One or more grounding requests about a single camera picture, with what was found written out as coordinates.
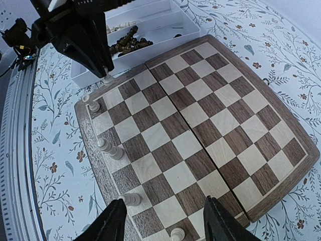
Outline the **white plastic compartment tray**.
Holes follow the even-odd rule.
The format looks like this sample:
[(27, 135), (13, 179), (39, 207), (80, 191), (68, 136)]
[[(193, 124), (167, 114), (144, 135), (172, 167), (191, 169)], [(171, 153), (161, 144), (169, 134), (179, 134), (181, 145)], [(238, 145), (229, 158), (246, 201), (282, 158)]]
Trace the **white plastic compartment tray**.
[[(153, 42), (153, 45), (118, 57), (112, 56), (114, 69), (111, 76), (136, 67), (149, 59), (176, 48), (200, 36), (200, 28), (183, 11), (176, 1), (133, 1), (105, 13), (109, 27), (136, 21), (138, 31), (134, 35)], [(132, 26), (107, 34), (108, 44), (116, 44)]]

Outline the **light chess rook piece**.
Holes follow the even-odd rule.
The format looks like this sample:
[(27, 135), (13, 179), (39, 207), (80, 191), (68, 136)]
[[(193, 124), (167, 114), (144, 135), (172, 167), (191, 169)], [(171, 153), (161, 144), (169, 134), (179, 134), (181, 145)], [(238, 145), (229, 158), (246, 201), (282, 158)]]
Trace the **light chess rook piece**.
[(100, 104), (97, 101), (91, 100), (88, 94), (82, 96), (82, 102), (88, 105), (92, 112), (98, 112), (100, 109)]

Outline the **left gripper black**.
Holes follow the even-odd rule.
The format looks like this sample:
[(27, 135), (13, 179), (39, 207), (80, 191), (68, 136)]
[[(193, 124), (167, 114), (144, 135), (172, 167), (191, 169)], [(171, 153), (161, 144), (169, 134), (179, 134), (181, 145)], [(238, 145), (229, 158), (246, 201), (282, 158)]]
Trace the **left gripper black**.
[(31, 1), (40, 18), (32, 24), (32, 41), (38, 48), (52, 43), (55, 49), (82, 64), (99, 78), (114, 69), (109, 52), (105, 12), (131, 1), (62, 1), (49, 10), (51, 1)]

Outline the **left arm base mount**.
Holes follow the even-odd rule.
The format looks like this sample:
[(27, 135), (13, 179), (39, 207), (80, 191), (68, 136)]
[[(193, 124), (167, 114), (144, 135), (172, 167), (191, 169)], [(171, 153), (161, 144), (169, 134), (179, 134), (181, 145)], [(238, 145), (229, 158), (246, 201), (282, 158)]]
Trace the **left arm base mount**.
[(27, 27), (26, 22), (22, 18), (17, 18), (10, 29), (1, 31), (3, 40), (17, 55), (15, 61), (1, 74), (1, 77), (5, 76), (9, 70), (13, 70), (15, 67), (18, 67), (18, 71), (21, 71), (33, 64), (37, 56), (37, 47), (26, 34), (27, 30), (31, 31)]

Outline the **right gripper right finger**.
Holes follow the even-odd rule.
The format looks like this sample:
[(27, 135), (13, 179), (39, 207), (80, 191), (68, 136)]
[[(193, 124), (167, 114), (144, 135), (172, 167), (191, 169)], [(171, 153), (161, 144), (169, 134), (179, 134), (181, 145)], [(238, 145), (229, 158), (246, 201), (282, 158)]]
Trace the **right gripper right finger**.
[(258, 240), (244, 228), (214, 197), (207, 196), (203, 211), (205, 240), (254, 241)]

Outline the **light chess pawn piece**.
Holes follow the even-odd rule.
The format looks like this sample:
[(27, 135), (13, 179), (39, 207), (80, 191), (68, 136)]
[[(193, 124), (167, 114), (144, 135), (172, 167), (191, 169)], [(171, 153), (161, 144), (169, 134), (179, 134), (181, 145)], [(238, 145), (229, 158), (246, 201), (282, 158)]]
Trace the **light chess pawn piece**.
[(104, 85), (108, 86), (114, 81), (114, 78), (109, 74), (108, 68), (106, 66), (104, 66), (103, 69), (106, 74), (106, 76), (103, 77), (103, 83)]

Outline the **wooden chess board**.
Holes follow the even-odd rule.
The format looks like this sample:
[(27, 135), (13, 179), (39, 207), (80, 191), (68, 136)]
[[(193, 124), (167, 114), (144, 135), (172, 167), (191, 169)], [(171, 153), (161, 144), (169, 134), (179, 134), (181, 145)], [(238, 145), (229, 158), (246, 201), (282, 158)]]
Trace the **wooden chess board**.
[[(205, 36), (142, 64), (78, 101), (76, 117), (106, 203), (126, 206), (125, 240), (203, 240), (207, 196), (243, 226), (279, 202), (320, 157), (297, 119), (241, 60)], [(106, 138), (120, 160), (97, 149)]]

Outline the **light chess king piece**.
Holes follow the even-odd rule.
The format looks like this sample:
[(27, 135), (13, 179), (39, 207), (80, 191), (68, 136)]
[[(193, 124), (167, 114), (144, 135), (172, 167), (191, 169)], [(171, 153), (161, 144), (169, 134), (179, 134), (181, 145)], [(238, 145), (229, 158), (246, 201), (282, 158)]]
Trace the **light chess king piece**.
[(120, 160), (124, 155), (124, 150), (118, 146), (114, 146), (106, 138), (99, 138), (97, 140), (97, 149), (108, 154), (114, 160)]

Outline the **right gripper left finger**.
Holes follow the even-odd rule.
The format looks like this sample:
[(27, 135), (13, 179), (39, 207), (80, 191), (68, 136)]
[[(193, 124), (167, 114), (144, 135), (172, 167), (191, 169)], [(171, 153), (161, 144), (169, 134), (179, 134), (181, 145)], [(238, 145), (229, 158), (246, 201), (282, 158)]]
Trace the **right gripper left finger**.
[(126, 216), (127, 208), (124, 201), (113, 200), (74, 241), (122, 241)]

